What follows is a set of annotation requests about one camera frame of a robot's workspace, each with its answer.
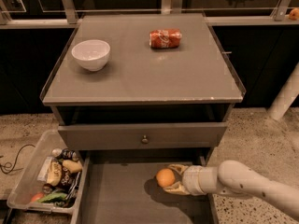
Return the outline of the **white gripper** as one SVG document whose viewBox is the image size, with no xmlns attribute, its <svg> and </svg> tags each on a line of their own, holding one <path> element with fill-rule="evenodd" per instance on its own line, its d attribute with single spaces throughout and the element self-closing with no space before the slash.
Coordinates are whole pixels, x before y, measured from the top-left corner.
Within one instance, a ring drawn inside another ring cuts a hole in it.
<svg viewBox="0 0 299 224">
<path fill-rule="evenodd" d="M 203 167 L 199 165 L 188 166 L 183 164 L 170 164 L 169 169 L 182 175 L 182 182 L 178 181 L 164 191 L 174 195 L 206 195 L 216 193 L 218 178 L 216 167 Z"/>
</svg>

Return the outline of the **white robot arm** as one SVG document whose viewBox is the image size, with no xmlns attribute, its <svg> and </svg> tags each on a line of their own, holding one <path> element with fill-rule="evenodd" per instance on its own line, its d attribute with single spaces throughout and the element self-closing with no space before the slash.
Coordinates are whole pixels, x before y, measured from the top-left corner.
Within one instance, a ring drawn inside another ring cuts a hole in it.
<svg viewBox="0 0 299 224">
<path fill-rule="evenodd" d="M 178 177 L 164 190 L 186 197 L 239 198 L 274 206 L 281 217 L 299 220 L 298 96 L 299 65 L 268 109 L 234 108 L 228 131 L 208 162 L 166 168 Z"/>
</svg>

